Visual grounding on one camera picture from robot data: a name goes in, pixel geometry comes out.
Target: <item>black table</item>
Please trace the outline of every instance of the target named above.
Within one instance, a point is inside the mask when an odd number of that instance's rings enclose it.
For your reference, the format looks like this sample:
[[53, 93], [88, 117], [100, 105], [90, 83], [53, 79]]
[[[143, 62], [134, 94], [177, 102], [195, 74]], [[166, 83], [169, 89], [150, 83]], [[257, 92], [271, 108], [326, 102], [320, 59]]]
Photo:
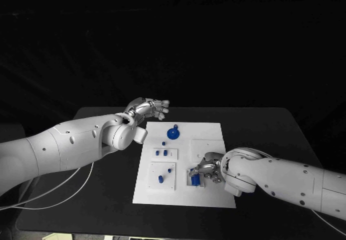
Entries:
[[[124, 107], [84, 107], [74, 119], [123, 110]], [[322, 167], [291, 113], [284, 108], [170, 107], [164, 121], [221, 123], [226, 151], [250, 147], [274, 157]], [[97, 161], [81, 192], [53, 208], [23, 210], [17, 228], [182, 239], [343, 239], [309, 209], [271, 197], [258, 187], [254, 193], [242, 193], [235, 198], [237, 209], [133, 204], [141, 148], [133, 142], [124, 151]], [[26, 206], [45, 207], [69, 197], [81, 187], [90, 169], [91, 165], [85, 166], [69, 183]], [[43, 175], [32, 197], [52, 189], [72, 172]], [[337, 227], [345, 226], [345, 221], [337, 218], [327, 216], [327, 220]]]

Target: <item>blue object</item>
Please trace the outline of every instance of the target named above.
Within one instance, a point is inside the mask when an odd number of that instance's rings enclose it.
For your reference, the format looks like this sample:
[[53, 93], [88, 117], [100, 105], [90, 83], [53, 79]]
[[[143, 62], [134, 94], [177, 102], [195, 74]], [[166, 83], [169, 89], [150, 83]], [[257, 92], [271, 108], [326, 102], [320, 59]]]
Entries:
[[175, 125], [175, 127], [167, 131], [167, 138], [175, 140], [179, 138], [179, 135], [179, 126]]
[[196, 174], [190, 177], [190, 184], [192, 184], [192, 186], [201, 185], [201, 175], [199, 174]]

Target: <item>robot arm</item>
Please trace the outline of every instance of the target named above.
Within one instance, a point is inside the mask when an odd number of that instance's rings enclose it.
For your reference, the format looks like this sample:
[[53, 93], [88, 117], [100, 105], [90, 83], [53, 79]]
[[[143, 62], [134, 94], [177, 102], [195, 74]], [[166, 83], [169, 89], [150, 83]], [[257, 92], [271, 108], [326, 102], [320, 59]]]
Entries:
[[221, 173], [225, 190], [237, 197], [242, 192], [252, 193], [258, 185], [274, 198], [346, 220], [345, 174], [265, 157], [260, 151], [244, 147], [225, 155], [209, 152], [205, 158], [190, 174]]
[[124, 150], [133, 140], [143, 144], [147, 131], [137, 125], [146, 117], [162, 120], [169, 103], [140, 97], [123, 113], [66, 121], [32, 137], [0, 143], [0, 196], [35, 177], [81, 168]]

